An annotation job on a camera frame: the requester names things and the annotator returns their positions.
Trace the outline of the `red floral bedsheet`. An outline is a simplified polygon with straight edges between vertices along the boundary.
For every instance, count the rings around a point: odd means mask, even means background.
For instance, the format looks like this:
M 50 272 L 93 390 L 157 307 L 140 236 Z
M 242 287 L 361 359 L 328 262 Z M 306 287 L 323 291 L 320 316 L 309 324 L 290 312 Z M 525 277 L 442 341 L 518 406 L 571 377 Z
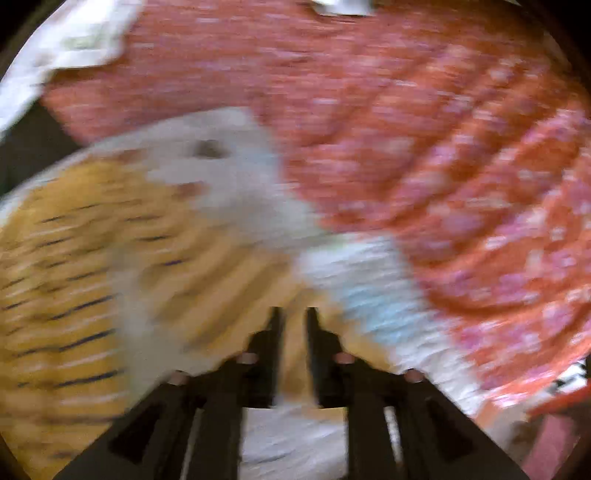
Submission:
M 509 406 L 590 349 L 590 98 L 503 1 L 150 1 L 122 57 L 42 97 L 92 142 L 252 110 L 295 192 L 339 232 L 394 235 Z

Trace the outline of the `yellow striped small shirt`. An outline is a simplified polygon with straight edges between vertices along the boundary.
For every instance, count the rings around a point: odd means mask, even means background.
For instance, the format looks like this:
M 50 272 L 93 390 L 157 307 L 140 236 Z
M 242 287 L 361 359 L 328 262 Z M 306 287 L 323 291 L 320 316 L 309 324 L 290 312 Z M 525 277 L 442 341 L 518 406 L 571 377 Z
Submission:
M 188 203 L 189 185 L 90 157 L 34 188 L 1 229 L 1 433 L 25 472 L 49 479 L 129 398 L 114 283 L 130 258 L 139 300 L 187 348 L 226 357 L 273 306 L 287 316 L 281 389 L 303 399 L 304 312 L 346 331 L 342 308 L 283 255 Z

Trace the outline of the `white floral pillow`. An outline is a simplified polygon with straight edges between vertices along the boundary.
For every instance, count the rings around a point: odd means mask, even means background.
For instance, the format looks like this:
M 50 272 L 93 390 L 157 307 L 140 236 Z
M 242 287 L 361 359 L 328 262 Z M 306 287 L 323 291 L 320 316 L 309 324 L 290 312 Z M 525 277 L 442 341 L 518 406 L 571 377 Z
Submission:
M 86 0 L 58 7 L 33 31 L 1 79 L 1 132 L 25 115 L 54 73 L 118 59 L 144 6 L 139 0 Z

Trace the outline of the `white quilted heart blanket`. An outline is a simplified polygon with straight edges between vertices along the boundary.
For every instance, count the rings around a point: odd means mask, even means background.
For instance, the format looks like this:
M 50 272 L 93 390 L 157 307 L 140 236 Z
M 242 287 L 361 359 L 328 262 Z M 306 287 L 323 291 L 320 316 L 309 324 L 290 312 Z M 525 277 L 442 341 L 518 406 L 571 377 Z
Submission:
M 475 414 L 484 396 L 470 364 L 456 349 L 412 278 L 394 243 L 332 234 L 280 178 L 280 158 L 263 127 L 241 108 L 172 118 L 116 136 L 66 156 L 1 199 L 1 229 L 36 187 L 90 157 L 114 156 L 152 181 L 189 185 L 187 200 L 199 214 L 238 233 L 254 246 L 283 255 L 311 287 L 338 304 L 346 318 L 346 347 L 393 372 L 424 371 L 460 410 Z M 200 372 L 225 357 L 187 348 L 139 300 L 139 277 L 124 257 L 114 272 L 122 290 L 117 327 L 122 339 L 129 398 L 174 366 Z M 311 380 L 303 399 L 281 389 L 270 413 L 249 414 L 243 479 L 334 479 L 346 467 L 341 412 L 311 405 Z

